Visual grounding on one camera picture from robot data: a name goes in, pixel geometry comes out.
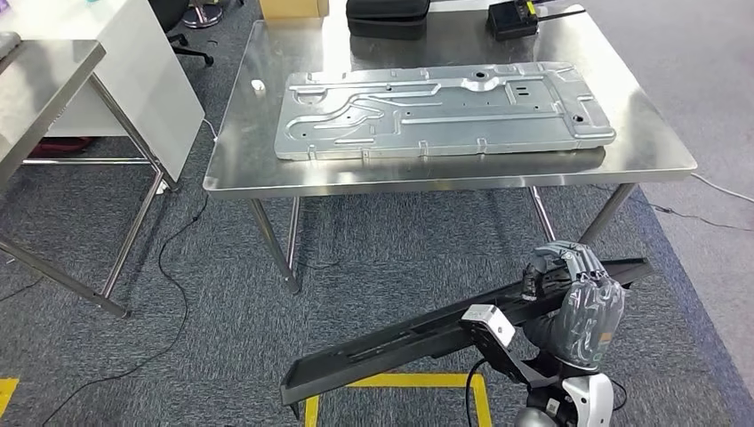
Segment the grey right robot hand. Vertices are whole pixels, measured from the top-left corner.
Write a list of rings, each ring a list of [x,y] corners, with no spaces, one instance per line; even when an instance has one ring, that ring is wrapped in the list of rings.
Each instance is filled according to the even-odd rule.
[[[538,246],[525,272],[542,275],[548,261],[565,264],[570,287],[557,313],[526,321],[524,335],[562,362],[594,371],[621,322],[626,292],[586,245],[556,240]]]

